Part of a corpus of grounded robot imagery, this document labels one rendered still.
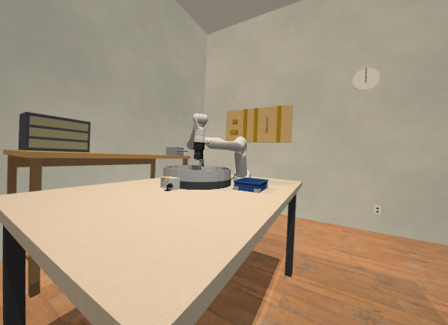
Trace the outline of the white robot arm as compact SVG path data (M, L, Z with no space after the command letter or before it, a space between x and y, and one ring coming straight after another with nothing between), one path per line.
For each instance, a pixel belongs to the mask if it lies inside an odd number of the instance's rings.
M193 130L190 135L190 139L187 142L187 147L193 150L194 136L204 135L205 129L203 128L208 121L208 116L205 114L193 115ZM194 128L195 127L195 128ZM246 153L247 143L244 137L237 137L235 141L224 141L218 137L205 137L205 140L210 140L211 143L205 143L210 149L226 149L235 151L235 167L236 175L238 177L245 177L247 175Z

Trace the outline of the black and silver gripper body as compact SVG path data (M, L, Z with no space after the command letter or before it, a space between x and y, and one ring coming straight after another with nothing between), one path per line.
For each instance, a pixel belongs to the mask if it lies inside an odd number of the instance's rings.
M205 142L211 143L210 140L205 140L204 135L194 136L194 159L203 159L203 150L205 150Z

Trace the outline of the blue crate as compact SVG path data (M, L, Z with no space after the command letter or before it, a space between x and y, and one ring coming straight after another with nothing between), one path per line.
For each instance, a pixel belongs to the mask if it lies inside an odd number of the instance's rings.
M234 180L233 190L260 193L268 188L269 179L242 178Z

